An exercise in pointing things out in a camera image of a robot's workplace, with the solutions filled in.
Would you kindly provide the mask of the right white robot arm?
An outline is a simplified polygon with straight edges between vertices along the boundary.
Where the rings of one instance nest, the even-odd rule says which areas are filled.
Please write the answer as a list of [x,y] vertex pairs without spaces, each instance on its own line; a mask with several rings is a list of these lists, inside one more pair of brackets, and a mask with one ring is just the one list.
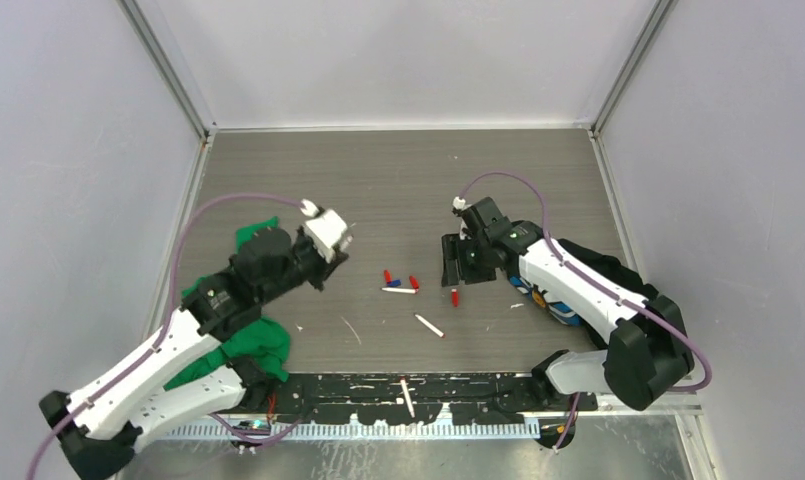
[[502,271],[512,286],[539,299],[559,320],[584,325],[602,348],[558,351],[532,371],[536,403],[555,411],[572,394],[605,393],[642,411],[694,369],[678,305],[618,285],[570,253],[539,225],[512,221],[485,197],[457,197],[459,232],[442,237],[444,287],[493,281]]

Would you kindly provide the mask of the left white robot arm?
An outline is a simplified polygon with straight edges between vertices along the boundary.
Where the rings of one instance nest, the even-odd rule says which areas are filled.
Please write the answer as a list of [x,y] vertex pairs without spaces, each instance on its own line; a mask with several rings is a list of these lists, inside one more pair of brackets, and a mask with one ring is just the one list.
[[331,211],[305,221],[294,235],[278,227],[256,230],[125,358],[83,387],[45,395],[40,411],[77,476],[108,479],[154,440],[197,417],[235,406],[263,409],[272,373],[248,354],[167,385],[258,321],[270,302],[305,283],[322,289],[347,260],[351,240],[348,225]]

